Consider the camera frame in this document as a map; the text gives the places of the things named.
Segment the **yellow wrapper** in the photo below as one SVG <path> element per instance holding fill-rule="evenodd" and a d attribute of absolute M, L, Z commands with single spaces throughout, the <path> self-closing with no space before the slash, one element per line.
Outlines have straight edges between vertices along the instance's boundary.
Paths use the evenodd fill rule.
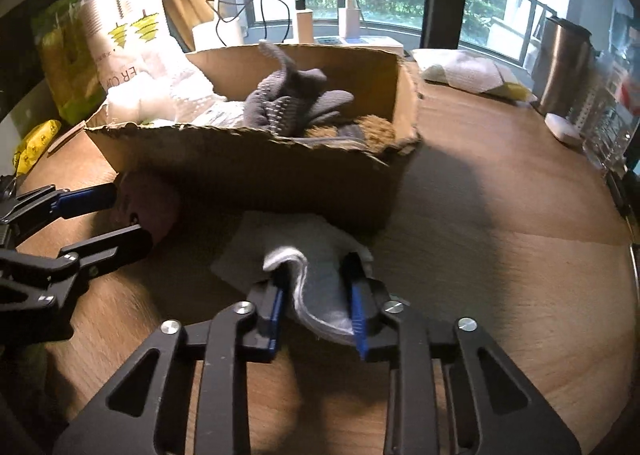
<path fill-rule="evenodd" d="M 60 121 L 48 120 L 36 126 L 15 149 L 14 168 L 16 175 L 25 175 L 33 168 L 40 156 L 49 147 L 60 130 Z"/>

